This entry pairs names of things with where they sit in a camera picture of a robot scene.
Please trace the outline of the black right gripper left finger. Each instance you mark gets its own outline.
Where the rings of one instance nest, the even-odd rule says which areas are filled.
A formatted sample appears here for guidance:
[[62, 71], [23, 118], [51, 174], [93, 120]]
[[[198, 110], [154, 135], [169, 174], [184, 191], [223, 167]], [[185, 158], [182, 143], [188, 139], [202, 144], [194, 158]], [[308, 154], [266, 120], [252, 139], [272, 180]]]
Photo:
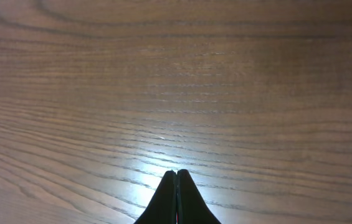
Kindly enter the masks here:
[[135, 224], [176, 224], [176, 173], [166, 171]]

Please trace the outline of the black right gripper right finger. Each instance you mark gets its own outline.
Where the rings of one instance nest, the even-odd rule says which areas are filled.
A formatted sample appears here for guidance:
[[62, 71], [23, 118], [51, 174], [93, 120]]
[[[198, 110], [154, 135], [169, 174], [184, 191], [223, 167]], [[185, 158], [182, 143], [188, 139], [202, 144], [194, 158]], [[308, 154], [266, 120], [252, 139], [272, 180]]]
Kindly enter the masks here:
[[179, 224], [221, 224], [186, 169], [177, 172], [177, 216]]

